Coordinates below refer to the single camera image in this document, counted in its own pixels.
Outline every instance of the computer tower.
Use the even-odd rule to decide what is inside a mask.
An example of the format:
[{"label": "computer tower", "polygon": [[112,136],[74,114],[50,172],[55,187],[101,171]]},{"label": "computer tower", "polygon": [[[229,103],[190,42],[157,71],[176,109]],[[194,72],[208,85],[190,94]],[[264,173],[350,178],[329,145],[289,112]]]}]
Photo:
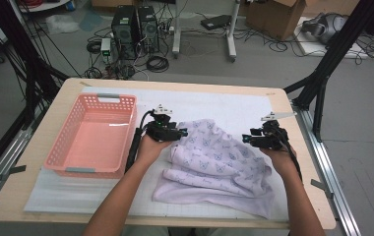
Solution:
[{"label": "computer tower", "polygon": [[138,16],[144,52],[159,52],[157,21],[154,8],[152,6],[139,7]]},{"label": "computer tower", "polygon": [[141,47],[137,48],[140,39],[136,8],[132,5],[117,6],[111,23],[119,59],[137,58]]}]

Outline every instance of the black pole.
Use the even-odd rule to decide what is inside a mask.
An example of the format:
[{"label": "black pole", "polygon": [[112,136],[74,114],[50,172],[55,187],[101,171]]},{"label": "black pole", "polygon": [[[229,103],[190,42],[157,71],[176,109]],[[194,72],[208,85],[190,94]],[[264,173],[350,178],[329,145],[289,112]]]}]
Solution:
[{"label": "black pole", "polygon": [[313,133],[318,142],[322,142],[320,130],[328,79],[373,17],[374,0],[360,0],[315,71],[309,77],[284,89],[290,93],[303,88],[300,95],[293,100],[294,105],[302,110],[308,110],[316,97]]}]

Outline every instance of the hand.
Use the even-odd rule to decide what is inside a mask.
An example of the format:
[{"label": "hand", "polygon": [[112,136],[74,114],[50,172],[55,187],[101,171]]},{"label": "hand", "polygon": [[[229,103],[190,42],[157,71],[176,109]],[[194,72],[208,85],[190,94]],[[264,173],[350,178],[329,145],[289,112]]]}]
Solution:
[{"label": "hand", "polygon": [[[285,148],[280,150],[272,150],[260,148],[260,151],[265,155],[269,156],[273,162],[273,167],[279,173],[281,178],[284,178],[285,175],[297,173],[297,170],[294,166],[294,163],[291,160],[291,157]],[[291,151],[297,157],[295,150],[291,147]]]},{"label": "hand", "polygon": [[144,135],[138,148],[138,156],[135,163],[151,166],[158,159],[161,151],[170,144],[171,142],[157,142],[150,136]]}]

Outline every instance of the white towel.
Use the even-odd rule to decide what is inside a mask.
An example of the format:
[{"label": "white towel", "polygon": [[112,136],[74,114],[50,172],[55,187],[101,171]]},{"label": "white towel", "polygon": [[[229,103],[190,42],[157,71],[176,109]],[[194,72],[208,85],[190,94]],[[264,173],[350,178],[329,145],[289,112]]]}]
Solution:
[{"label": "white towel", "polygon": [[213,120],[181,122],[188,136],[174,142],[154,201],[171,204],[211,202],[270,217],[274,193],[263,155],[232,138]]}]

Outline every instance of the laundry basket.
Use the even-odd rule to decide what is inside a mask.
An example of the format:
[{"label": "laundry basket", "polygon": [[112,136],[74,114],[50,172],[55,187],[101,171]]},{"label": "laundry basket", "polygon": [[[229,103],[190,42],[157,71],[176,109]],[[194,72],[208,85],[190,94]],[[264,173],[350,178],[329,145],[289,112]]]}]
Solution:
[{"label": "laundry basket", "polygon": [[121,178],[136,121],[136,97],[81,93],[44,162],[62,176]]}]

